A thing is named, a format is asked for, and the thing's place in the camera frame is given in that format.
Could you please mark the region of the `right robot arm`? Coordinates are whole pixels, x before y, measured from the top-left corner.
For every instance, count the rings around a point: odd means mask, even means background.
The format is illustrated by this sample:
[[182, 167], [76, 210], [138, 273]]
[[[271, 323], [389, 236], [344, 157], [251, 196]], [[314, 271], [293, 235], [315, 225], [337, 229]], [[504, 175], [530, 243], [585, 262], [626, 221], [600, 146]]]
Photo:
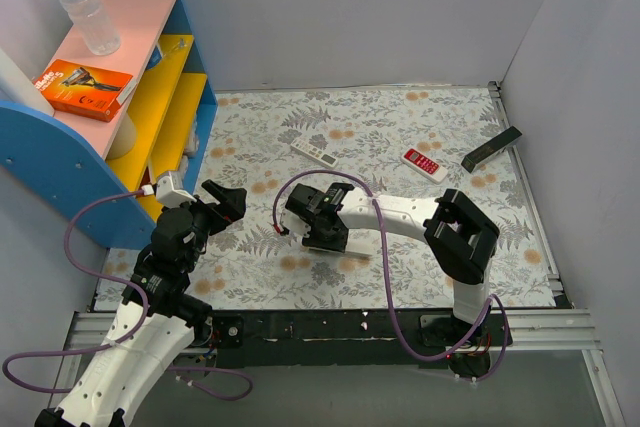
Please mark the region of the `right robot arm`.
[[372, 249], [349, 239], [354, 230], [384, 227], [390, 234], [429, 246], [442, 271], [453, 280], [454, 336], [475, 344], [489, 331], [481, 312], [489, 297], [489, 272], [499, 228], [459, 190], [425, 199], [381, 195], [350, 183], [334, 182], [323, 192], [297, 184], [280, 217], [285, 233], [301, 237], [310, 249], [367, 256]]

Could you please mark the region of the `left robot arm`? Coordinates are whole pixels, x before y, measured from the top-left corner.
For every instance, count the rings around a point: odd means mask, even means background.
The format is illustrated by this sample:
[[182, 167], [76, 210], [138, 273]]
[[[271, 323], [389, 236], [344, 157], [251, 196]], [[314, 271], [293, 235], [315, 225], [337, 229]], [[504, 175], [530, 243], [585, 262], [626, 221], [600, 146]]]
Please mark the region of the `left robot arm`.
[[180, 352], [213, 339], [213, 309], [187, 294], [189, 275], [208, 239], [244, 217], [247, 192], [211, 180], [202, 186], [213, 202], [174, 189], [169, 179], [158, 183], [162, 212], [99, 351], [36, 425], [126, 426]]

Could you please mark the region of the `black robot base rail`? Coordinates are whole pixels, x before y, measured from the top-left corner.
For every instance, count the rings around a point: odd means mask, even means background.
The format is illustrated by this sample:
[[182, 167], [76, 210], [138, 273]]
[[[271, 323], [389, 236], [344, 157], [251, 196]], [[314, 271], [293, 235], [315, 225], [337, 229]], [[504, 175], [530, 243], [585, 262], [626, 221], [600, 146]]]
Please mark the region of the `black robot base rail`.
[[448, 309], [217, 311], [213, 336], [187, 348], [179, 365], [222, 369], [416, 365], [481, 377], [513, 339], [498, 308], [471, 332]]

